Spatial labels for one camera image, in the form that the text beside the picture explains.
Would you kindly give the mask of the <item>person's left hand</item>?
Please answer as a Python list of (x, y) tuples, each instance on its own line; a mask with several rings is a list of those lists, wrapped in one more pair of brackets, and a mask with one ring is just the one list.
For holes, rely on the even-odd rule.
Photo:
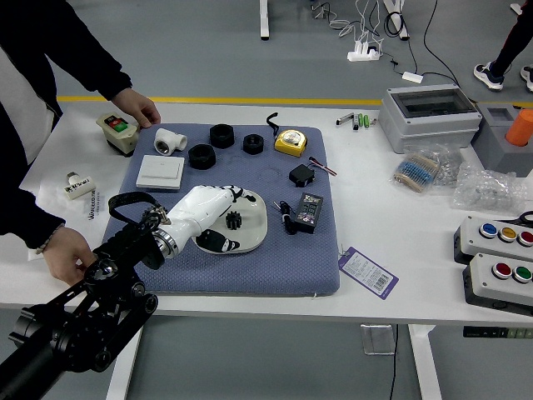
[(140, 128), (150, 128), (161, 122), (161, 115), (155, 103), (132, 88), (121, 90), (111, 99), (111, 102), (121, 111), (133, 117)]

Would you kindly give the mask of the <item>person's right hand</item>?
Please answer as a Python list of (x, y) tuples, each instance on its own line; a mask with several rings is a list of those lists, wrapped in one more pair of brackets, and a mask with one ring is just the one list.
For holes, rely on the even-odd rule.
[(51, 275), (69, 286), (80, 282), (97, 259), (84, 236), (69, 227), (60, 227), (51, 236), (42, 255)]

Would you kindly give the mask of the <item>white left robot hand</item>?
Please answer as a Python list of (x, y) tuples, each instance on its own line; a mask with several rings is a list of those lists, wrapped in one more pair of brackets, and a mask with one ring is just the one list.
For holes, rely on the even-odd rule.
[(167, 214), (154, 236), (166, 258), (192, 240), (211, 254), (247, 253), (267, 235), (267, 210), (255, 192), (233, 185), (199, 185)]

